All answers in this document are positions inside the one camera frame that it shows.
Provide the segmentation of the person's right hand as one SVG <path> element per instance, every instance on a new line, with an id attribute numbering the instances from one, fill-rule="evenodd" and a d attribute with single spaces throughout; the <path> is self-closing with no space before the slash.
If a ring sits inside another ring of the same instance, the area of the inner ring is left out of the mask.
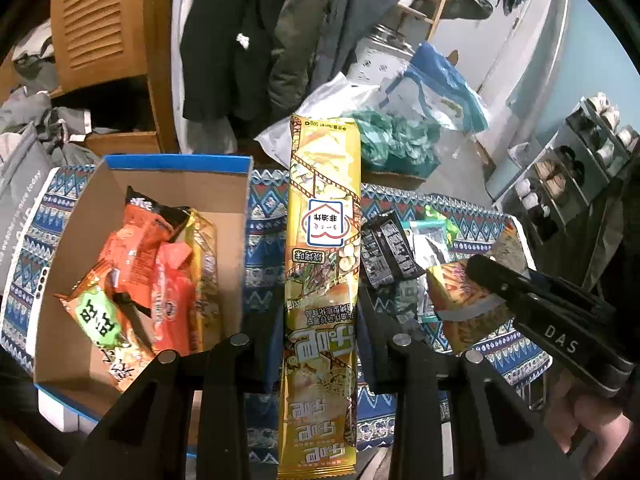
<path id="1" fill-rule="evenodd" d="M 597 479 L 614 474 L 624 455 L 637 442 L 634 423 L 611 400 L 582 388 L 579 380 L 563 370 L 551 388 L 544 426 L 563 453 L 570 452 L 579 428 L 594 435 L 579 466 L 580 478 Z"/>

